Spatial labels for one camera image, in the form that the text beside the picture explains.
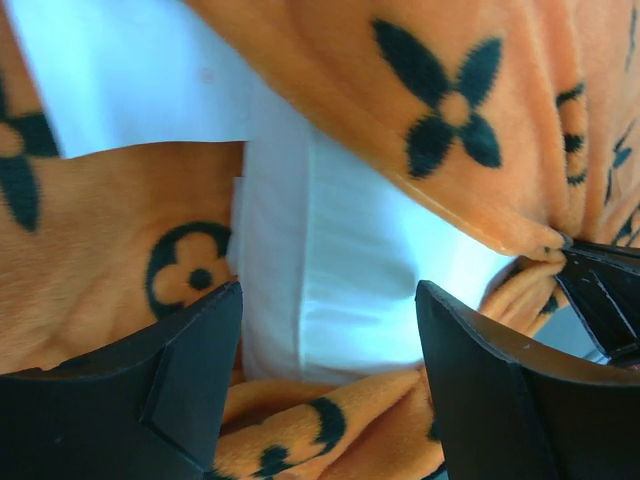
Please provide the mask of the orange patterned pillowcase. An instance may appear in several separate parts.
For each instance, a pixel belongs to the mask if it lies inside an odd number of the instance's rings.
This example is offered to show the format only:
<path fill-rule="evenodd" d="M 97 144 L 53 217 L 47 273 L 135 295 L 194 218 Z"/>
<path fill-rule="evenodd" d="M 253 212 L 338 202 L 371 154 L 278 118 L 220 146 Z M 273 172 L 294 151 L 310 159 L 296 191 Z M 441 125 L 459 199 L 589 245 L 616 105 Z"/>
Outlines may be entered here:
<path fill-rule="evenodd" d="M 1 5 L 1 378 L 50 370 L 227 283 L 239 340 L 202 479 L 423 479 L 423 358 L 344 384 L 253 379 L 229 260 L 246 147 L 169 140 L 66 165 Z M 534 335 L 563 249 L 639 243 L 635 1 L 178 1 L 313 127 L 509 264 L 471 309 Z"/>

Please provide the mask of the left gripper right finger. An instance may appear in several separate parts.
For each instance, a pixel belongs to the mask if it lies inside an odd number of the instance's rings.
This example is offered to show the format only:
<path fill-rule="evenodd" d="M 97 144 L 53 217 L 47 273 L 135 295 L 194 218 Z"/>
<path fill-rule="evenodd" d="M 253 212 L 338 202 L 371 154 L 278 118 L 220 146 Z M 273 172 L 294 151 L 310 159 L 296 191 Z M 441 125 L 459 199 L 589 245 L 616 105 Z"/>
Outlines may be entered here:
<path fill-rule="evenodd" d="M 638 373 L 550 348 L 430 281 L 416 312 L 450 478 L 638 478 Z"/>

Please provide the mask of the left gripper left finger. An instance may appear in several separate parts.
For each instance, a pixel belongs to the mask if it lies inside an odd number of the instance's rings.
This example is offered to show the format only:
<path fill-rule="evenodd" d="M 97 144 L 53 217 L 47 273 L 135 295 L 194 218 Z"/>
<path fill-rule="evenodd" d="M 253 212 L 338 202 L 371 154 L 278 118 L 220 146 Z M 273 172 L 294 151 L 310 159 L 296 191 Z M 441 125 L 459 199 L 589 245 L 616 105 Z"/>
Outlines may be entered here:
<path fill-rule="evenodd" d="M 2 477 L 204 478 L 241 318 L 241 287 L 227 283 L 56 368 L 3 375 Z"/>

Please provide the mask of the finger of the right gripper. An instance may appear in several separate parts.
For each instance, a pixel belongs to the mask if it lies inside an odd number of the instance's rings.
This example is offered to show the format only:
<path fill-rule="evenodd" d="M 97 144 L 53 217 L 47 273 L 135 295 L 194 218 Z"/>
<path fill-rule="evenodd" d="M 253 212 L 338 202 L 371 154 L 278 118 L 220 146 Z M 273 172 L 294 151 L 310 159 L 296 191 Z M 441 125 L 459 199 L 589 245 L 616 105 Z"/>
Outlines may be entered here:
<path fill-rule="evenodd" d="M 577 241 L 556 281 L 610 363 L 639 361 L 639 250 Z"/>

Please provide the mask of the white pillow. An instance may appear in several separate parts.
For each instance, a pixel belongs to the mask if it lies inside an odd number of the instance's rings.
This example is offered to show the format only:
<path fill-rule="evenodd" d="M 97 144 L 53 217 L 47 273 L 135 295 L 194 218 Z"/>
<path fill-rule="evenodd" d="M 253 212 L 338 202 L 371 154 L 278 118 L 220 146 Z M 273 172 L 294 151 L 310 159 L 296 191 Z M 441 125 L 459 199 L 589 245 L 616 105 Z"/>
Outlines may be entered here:
<path fill-rule="evenodd" d="M 178 1 L 11 1 L 66 165 L 169 140 L 246 147 L 229 260 L 253 379 L 344 384 L 417 364 L 413 295 L 476 307 L 510 260 L 313 127 Z"/>

